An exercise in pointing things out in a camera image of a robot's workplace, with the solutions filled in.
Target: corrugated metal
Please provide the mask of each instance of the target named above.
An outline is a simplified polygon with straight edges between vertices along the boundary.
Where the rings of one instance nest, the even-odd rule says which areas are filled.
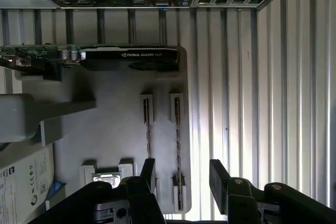
[[[208,160],[336,207],[336,0],[254,10],[9,10],[3,44],[161,42],[188,52],[192,210],[221,220]]]

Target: sticker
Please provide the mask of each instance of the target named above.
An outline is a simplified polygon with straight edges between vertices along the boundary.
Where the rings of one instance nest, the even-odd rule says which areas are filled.
[[[49,149],[0,169],[0,224],[24,222],[46,199],[52,180]]]

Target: gray metal surface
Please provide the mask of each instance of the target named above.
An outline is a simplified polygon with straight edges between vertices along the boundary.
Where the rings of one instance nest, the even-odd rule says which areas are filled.
[[[335,0],[282,0],[281,4],[280,0],[273,0],[258,15],[243,9],[170,10],[161,16],[165,22],[160,21],[156,10],[105,10],[104,15],[98,15],[96,10],[74,11],[71,22],[63,10],[42,10],[41,21],[33,21],[31,11],[10,10],[8,22],[12,29],[8,42],[34,43],[33,24],[40,22],[42,43],[65,43],[66,27],[72,25],[73,36],[69,38],[76,43],[97,42],[98,35],[106,43],[164,42],[160,34],[166,31],[168,45],[186,49],[192,209],[185,215],[167,215],[168,219],[223,219],[208,190],[205,164],[209,158],[220,159],[233,176],[246,177],[259,188],[268,182],[285,182],[335,208],[336,32],[332,29],[335,3]],[[281,23],[284,20],[281,12],[286,15],[285,23]],[[287,67],[282,73],[284,56]],[[312,74],[315,68],[317,75]],[[281,84],[284,74],[286,95]],[[314,86],[317,91],[311,94]],[[57,87],[49,90],[46,99],[59,96]],[[102,96],[102,101],[108,102],[107,97]],[[284,99],[286,138],[282,137]],[[107,113],[99,111],[96,118],[106,119]],[[311,124],[315,116],[317,123]],[[89,148],[98,142],[105,151],[103,157],[113,159],[109,155],[112,146],[108,137],[101,132],[95,137],[85,136],[80,133],[85,123],[76,120],[68,123],[67,139],[56,146],[62,151],[71,147],[72,152],[65,150],[64,156],[69,153],[73,160],[86,156],[87,153],[81,154],[84,145],[79,144],[84,139],[86,145],[90,143]],[[97,153],[93,151],[90,155],[95,158]],[[58,170],[77,172],[71,160],[67,161],[62,161],[63,165],[56,163]]]

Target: barcode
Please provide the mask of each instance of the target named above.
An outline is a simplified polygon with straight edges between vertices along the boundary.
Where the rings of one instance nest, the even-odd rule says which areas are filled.
[[[46,191],[46,183],[41,185],[41,192],[40,194],[44,193]]]

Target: capacitor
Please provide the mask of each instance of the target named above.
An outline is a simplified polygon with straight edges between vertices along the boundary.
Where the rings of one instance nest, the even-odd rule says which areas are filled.
[[[62,51],[62,60],[68,60],[69,59],[69,51],[63,50]]]
[[[72,61],[77,61],[78,59],[78,51],[77,50],[71,50],[71,60]]]

